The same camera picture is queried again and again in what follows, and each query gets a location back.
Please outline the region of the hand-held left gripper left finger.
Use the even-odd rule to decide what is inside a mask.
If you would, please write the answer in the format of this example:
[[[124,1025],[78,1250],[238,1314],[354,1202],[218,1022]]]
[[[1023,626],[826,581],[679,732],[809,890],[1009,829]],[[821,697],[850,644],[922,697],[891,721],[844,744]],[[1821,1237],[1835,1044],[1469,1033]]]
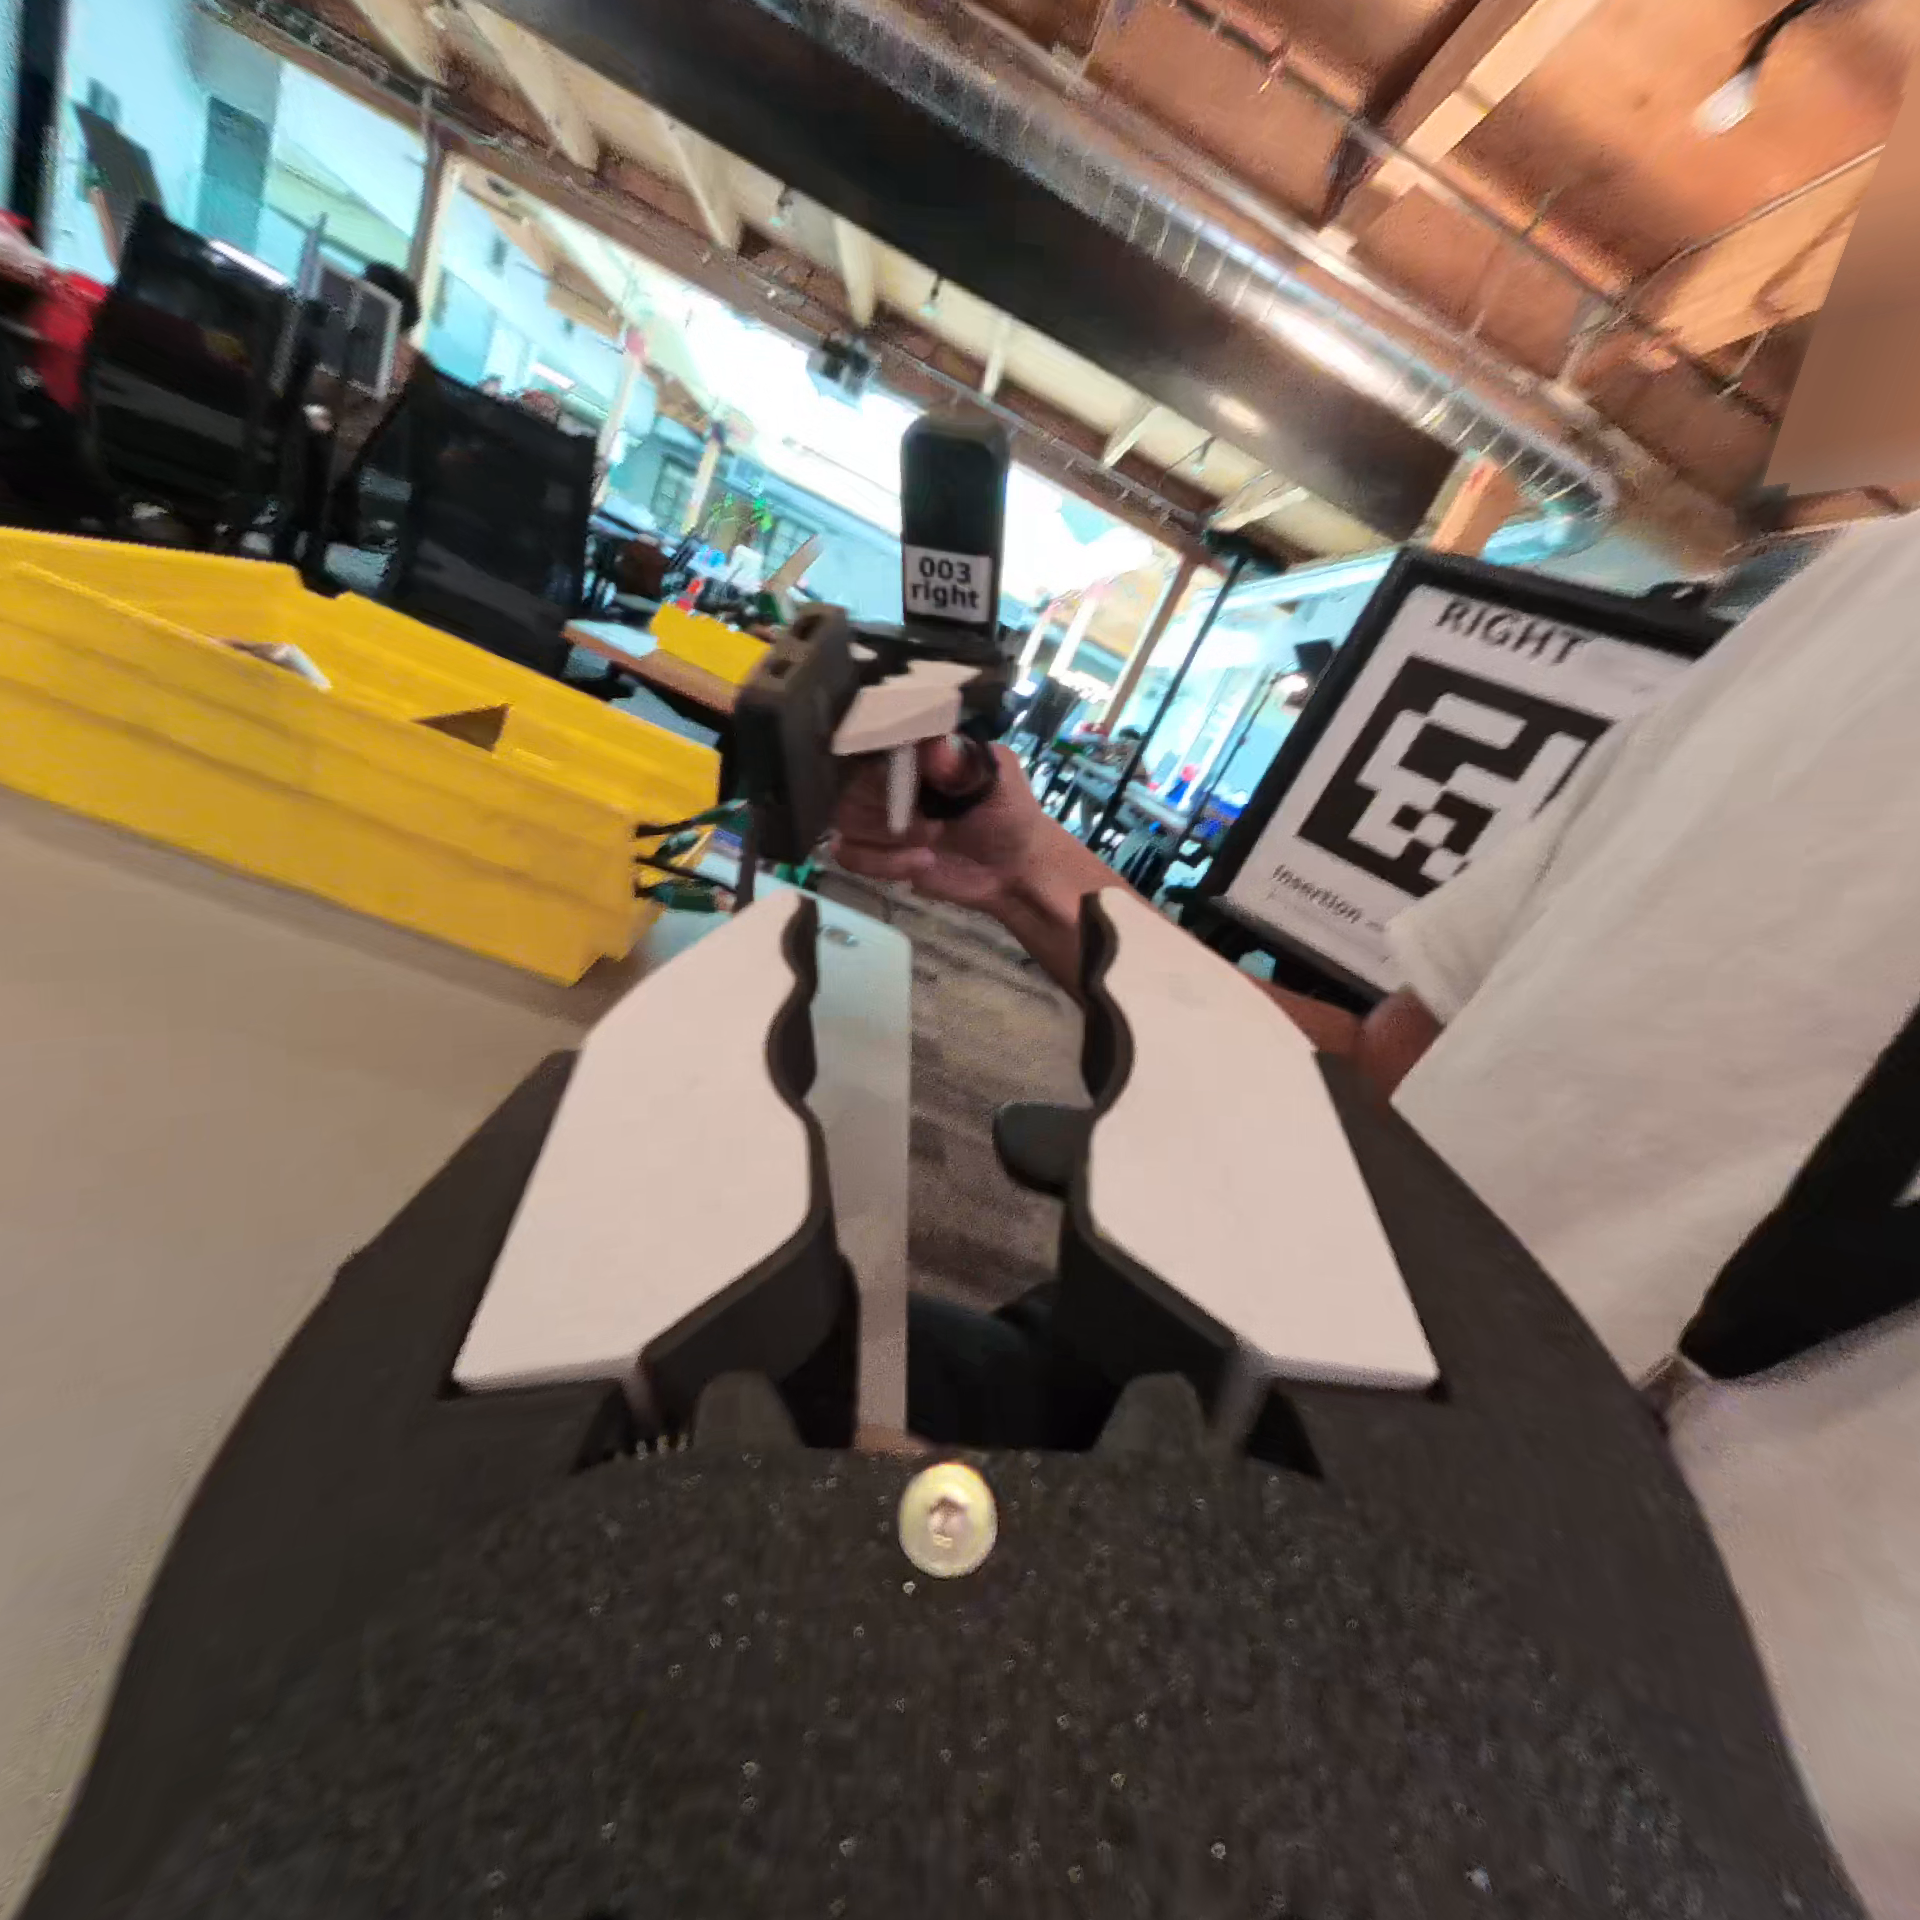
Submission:
[[[826,1342],[818,909],[762,896],[587,1033],[452,1362],[461,1390],[702,1390]]]

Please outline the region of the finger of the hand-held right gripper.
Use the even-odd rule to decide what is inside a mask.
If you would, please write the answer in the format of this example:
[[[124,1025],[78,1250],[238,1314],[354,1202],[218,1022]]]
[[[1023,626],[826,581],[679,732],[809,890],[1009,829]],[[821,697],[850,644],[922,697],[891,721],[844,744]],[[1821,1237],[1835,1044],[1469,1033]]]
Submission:
[[[889,834],[905,834],[922,796],[922,744],[954,736],[978,680],[966,662],[910,662],[865,685],[833,733],[839,772],[852,760],[883,760],[883,807]]]

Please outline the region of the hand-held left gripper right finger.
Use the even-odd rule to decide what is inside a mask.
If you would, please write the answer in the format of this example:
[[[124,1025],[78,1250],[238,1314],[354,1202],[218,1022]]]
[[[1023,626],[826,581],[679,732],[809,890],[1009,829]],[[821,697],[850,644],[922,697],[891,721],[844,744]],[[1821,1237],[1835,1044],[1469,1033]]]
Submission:
[[[1247,976],[1122,886],[1081,902],[1090,1120],[1074,1309],[1106,1362],[1181,1338],[1262,1381],[1430,1390],[1438,1359],[1315,1047]]]

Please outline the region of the yellow plastic bin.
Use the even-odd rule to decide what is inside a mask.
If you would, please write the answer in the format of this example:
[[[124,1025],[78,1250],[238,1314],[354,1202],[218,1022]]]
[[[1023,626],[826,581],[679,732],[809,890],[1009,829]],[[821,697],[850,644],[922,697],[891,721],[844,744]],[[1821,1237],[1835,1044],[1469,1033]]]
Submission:
[[[715,749],[266,560],[5,527],[3,680],[7,791],[561,984],[718,802]]]

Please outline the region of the person's right forearm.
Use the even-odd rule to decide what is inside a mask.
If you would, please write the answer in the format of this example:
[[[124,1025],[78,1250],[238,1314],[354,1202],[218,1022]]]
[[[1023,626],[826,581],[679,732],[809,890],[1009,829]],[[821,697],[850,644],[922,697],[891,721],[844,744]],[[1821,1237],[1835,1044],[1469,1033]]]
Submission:
[[[999,920],[1059,984],[1077,992],[1083,902],[1103,896],[1140,901],[1132,886],[1114,886],[1114,880],[1097,855],[1035,812],[1023,823],[1023,850],[1005,857]],[[1351,1064],[1381,1096],[1391,1096],[1442,1034],[1438,1015],[1413,992],[1391,992],[1366,1015],[1351,1015],[1271,981],[1242,974],[1239,982],[1282,1007],[1310,1044]]]

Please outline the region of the person's right hand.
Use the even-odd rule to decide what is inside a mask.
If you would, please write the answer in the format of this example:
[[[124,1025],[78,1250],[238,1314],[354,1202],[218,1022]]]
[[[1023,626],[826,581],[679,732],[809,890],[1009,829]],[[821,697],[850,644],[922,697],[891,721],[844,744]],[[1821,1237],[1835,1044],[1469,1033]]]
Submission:
[[[997,918],[1029,905],[1054,909],[1097,885],[1097,862],[1044,813],[1009,749],[938,736],[911,749],[910,772],[914,796],[893,816],[891,760],[849,762],[830,836],[844,872]]]

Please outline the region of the black office chair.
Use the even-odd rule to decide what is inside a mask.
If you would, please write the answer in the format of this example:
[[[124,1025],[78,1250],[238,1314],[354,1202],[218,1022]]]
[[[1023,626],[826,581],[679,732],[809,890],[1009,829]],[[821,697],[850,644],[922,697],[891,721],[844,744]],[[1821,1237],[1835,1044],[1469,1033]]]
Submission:
[[[305,321],[284,274],[137,205],[81,380],[81,446],[118,512],[163,510],[214,549],[257,525],[298,418]]]
[[[585,594],[597,444],[421,362],[404,424],[398,541],[379,600],[563,680]]]

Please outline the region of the marker sign board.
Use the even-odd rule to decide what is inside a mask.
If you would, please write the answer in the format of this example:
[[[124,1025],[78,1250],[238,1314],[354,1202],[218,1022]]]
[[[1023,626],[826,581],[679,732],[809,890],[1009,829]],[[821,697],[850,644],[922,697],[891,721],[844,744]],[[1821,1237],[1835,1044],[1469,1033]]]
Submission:
[[[1372,1002],[1385,933],[1532,823],[1722,634],[1711,588],[1639,594],[1402,553],[1225,831],[1187,922],[1298,992]]]

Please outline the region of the person's white shirt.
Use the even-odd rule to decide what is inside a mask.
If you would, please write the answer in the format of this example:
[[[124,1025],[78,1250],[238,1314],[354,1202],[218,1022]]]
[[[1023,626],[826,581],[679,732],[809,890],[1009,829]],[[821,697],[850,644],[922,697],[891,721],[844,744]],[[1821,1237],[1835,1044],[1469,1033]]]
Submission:
[[[1442,1022],[1398,1113],[1654,1405],[1847,1876],[1915,1916],[1915,513],[1387,940]]]

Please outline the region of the silver ventilation duct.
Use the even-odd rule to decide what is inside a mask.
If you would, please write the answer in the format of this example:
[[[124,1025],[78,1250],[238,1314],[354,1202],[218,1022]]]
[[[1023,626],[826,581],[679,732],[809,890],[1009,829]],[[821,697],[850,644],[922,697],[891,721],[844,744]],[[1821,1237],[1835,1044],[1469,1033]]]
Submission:
[[[1525,418],[1521,392],[1428,340],[1310,229],[1236,186],[969,5],[809,5],[809,31],[945,132],[1066,204],[1257,348],[1290,396],[1221,424],[1369,529],[1411,538],[1461,461],[1489,461],[1565,549],[1594,543],[1621,481]]]

